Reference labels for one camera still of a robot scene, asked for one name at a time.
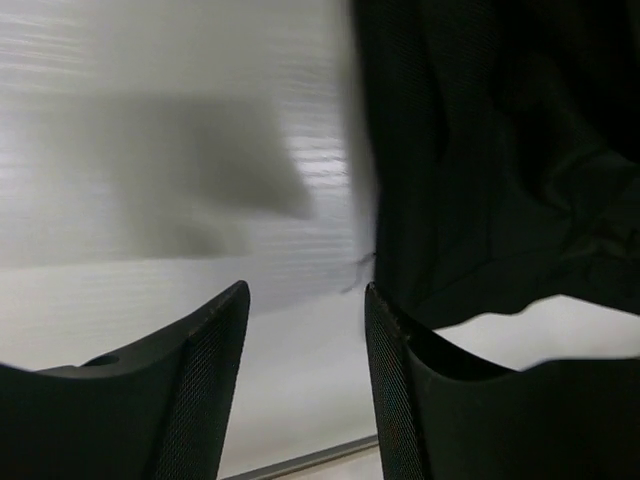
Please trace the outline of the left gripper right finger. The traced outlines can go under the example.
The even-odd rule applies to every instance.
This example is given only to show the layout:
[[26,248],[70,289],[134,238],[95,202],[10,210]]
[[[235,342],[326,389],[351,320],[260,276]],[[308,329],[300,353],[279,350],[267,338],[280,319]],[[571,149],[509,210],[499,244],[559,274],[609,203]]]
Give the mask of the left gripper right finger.
[[635,479],[639,363],[554,360],[515,371],[365,294],[387,479]]

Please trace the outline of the black skirt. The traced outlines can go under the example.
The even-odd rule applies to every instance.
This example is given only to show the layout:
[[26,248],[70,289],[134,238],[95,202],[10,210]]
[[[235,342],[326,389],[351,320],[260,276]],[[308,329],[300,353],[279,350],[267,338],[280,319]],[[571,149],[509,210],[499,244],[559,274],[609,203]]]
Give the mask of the black skirt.
[[639,5],[355,1],[377,289],[430,329],[639,310]]

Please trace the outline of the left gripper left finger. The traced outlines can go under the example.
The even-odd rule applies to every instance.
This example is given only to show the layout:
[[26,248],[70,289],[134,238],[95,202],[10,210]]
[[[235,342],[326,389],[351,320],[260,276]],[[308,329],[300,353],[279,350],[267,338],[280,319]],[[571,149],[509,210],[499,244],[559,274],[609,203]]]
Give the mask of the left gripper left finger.
[[1,369],[5,479],[213,479],[250,307],[239,281],[80,366]]

